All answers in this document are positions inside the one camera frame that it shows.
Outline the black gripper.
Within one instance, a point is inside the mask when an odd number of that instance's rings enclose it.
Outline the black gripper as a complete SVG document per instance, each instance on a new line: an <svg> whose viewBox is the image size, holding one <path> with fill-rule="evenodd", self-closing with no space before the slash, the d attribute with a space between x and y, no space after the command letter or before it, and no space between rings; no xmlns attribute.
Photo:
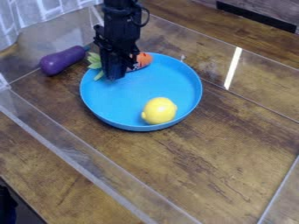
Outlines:
<svg viewBox="0 0 299 224"><path fill-rule="evenodd" d="M104 24L93 26L93 42L100 47L101 69L110 81L121 79L136 64L141 10L136 0L104 0Z"/></svg>

